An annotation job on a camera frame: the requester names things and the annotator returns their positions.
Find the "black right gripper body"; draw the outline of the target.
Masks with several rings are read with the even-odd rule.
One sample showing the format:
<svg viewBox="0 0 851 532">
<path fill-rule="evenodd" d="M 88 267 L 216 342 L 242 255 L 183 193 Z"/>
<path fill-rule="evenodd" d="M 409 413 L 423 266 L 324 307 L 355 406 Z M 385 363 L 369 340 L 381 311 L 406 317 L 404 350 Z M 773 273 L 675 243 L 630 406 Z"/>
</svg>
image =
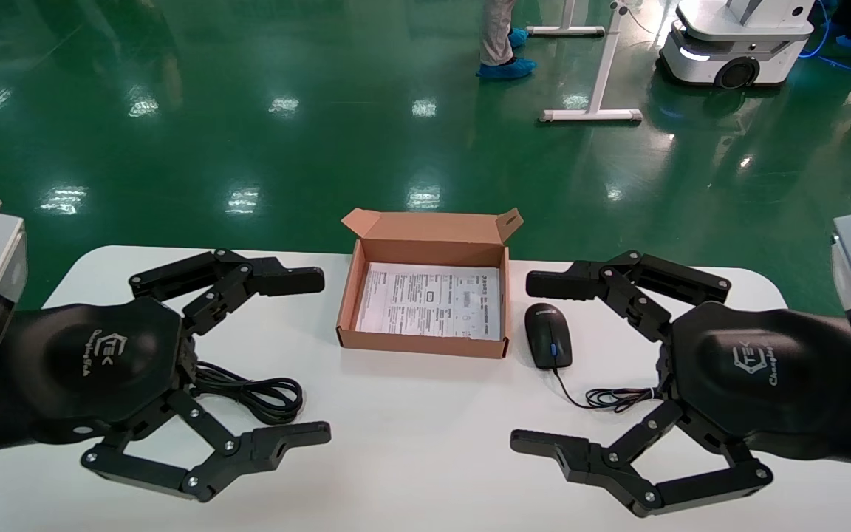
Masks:
<svg viewBox="0 0 851 532">
<path fill-rule="evenodd" d="M 851 400 L 851 327 L 844 318 L 707 302 L 674 321 L 657 371 L 703 444 L 832 459 Z"/>
</svg>

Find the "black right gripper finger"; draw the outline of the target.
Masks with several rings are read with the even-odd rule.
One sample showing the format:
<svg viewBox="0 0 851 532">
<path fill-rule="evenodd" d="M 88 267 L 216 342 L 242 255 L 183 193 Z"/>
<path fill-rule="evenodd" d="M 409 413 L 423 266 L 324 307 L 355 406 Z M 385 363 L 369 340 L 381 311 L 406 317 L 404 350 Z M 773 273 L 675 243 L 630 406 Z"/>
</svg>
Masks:
<svg viewBox="0 0 851 532">
<path fill-rule="evenodd" d="M 731 283 L 723 277 L 628 251 L 608 262 L 572 262 L 564 272 L 532 270 L 527 295 L 537 299 L 600 299 L 648 341 L 671 341 L 671 313 L 649 296 L 658 293 L 698 306 L 726 303 Z"/>
<path fill-rule="evenodd" d="M 511 450 L 553 458 L 566 481 L 603 488 L 639 518 L 688 511 L 750 497 L 773 482 L 773 472 L 744 443 L 720 445 L 727 468 L 653 484 L 634 462 L 683 418 L 681 406 L 662 402 L 608 447 L 587 438 L 514 430 Z"/>
</svg>

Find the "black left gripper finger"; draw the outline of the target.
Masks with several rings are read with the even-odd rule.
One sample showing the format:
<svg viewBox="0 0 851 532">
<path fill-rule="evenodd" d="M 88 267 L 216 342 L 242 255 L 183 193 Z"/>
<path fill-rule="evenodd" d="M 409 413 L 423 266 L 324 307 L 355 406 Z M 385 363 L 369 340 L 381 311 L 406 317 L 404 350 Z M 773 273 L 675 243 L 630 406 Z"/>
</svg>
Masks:
<svg viewBox="0 0 851 532">
<path fill-rule="evenodd" d="M 325 287 L 320 268 L 287 268 L 277 257 L 250 259 L 228 249 L 145 270 L 129 282 L 136 299 L 146 296 L 161 302 L 202 290 L 182 310 L 183 329 L 189 335 L 209 333 L 256 294 L 294 296 L 320 293 Z"/>
<path fill-rule="evenodd" d="M 275 471 L 287 451 L 331 440 L 327 422 L 271 426 L 233 435 L 182 390 L 169 393 L 163 404 L 213 449 L 206 461 L 185 469 L 131 457 L 125 453 L 133 438 L 131 432 L 112 432 L 84 452 L 82 467 L 105 480 L 204 504 L 241 476 Z"/>
</svg>

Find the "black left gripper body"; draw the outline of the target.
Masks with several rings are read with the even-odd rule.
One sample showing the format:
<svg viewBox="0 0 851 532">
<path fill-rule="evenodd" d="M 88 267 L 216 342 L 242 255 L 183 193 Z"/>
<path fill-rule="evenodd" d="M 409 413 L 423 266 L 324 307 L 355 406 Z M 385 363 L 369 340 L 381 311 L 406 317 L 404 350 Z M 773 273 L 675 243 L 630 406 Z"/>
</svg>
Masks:
<svg viewBox="0 0 851 532">
<path fill-rule="evenodd" d="M 32 441 L 78 443 L 188 387 L 194 347 L 182 317 L 149 297 L 23 311 L 0 344 L 0 375 Z"/>
</svg>

